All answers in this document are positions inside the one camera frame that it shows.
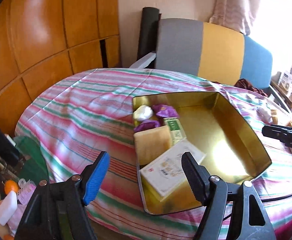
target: window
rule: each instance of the window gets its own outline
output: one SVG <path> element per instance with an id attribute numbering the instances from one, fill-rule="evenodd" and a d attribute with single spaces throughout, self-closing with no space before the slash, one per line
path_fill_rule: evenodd
<path id="1" fill-rule="evenodd" d="M 292 66 L 292 0 L 260 0 L 250 37 L 273 55 L 272 75 Z"/>

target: purple wrapper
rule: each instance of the purple wrapper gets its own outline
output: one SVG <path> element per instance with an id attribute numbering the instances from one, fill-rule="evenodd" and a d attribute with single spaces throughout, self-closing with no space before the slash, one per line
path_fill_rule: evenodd
<path id="1" fill-rule="evenodd" d="M 141 132 L 141 131 L 146 131 L 149 129 L 153 129 L 156 127 L 159 127 L 160 123 L 157 120 L 145 120 L 143 121 L 139 126 L 134 128 L 134 132 Z"/>
<path id="2" fill-rule="evenodd" d="M 161 117 L 161 118 L 169 118 L 169 117 L 177 117 L 179 118 L 178 113 L 176 112 L 175 108 L 172 106 L 167 106 L 167 105 L 154 105 L 151 107 L 156 114 L 156 116 Z"/>

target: open tin box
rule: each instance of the open tin box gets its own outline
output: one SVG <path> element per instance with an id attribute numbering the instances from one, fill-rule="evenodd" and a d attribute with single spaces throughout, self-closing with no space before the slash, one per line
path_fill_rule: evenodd
<path id="1" fill-rule="evenodd" d="M 254 181 L 272 161 L 261 141 L 240 113 L 218 92 L 175 92 L 133 98 L 133 111 L 141 105 L 173 106 L 188 141 L 206 154 L 201 165 L 225 182 Z M 181 212 L 202 206 L 185 181 L 162 201 L 143 184 L 137 154 L 137 177 L 144 209 L 151 215 Z"/>

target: curtain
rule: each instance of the curtain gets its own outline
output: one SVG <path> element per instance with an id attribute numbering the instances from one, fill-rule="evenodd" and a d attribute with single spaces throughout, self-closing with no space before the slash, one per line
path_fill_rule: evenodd
<path id="1" fill-rule="evenodd" d="M 260 0 L 217 0 L 209 22 L 249 35 L 259 3 Z"/>

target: pink striped blanket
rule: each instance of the pink striped blanket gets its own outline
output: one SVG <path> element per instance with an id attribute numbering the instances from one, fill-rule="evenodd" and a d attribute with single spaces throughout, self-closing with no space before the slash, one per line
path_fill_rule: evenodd
<path id="1" fill-rule="evenodd" d="M 22 114 L 16 135 L 30 136 L 40 144 L 52 182 L 81 173 L 100 151 L 111 155 L 97 198 L 87 208 L 92 220 L 132 239 L 192 239 L 204 207 L 165 216 L 143 211 L 133 142 L 132 98 L 180 91 L 218 91 L 228 99 L 254 129 L 273 162 L 253 183 L 260 197 L 292 194 L 290 150 L 261 133 L 264 123 L 257 106 L 273 103 L 254 92 L 188 74 L 150 69 L 95 69 L 76 74 L 34 100 Z M 265 203 L 265 208 L 275 230 L 283 230 L 292 221 L 292 197 Z M 225 215 L 230 212 L 228 203 Z M 224 221 L 219 239 L 226 238 L 229 221 Z"/>

